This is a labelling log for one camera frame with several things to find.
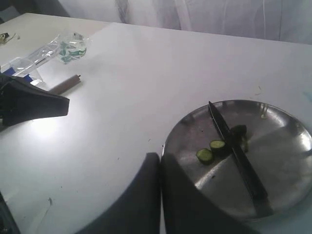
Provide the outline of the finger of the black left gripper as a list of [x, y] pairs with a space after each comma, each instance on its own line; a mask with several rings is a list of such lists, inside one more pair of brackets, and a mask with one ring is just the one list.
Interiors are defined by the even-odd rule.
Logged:
[[70, 100], [38, 88], [23, 78], [0, 75], [0, 118], [5, 127], [29, 120], [62, 117]]

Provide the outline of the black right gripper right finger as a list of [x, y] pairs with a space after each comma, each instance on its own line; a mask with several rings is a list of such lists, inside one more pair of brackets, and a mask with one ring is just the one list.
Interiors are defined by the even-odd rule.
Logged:
[[168, 234], [257, 234], [206, 198], [187, 177], [175, 157], [161, 157], [161, 189]]

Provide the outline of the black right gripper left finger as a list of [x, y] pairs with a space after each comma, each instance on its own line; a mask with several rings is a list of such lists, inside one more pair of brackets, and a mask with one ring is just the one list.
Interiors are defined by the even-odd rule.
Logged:
[[129, 187], [81, 234], [158, 234], [160, 232], [160, 159], [147, 153]]

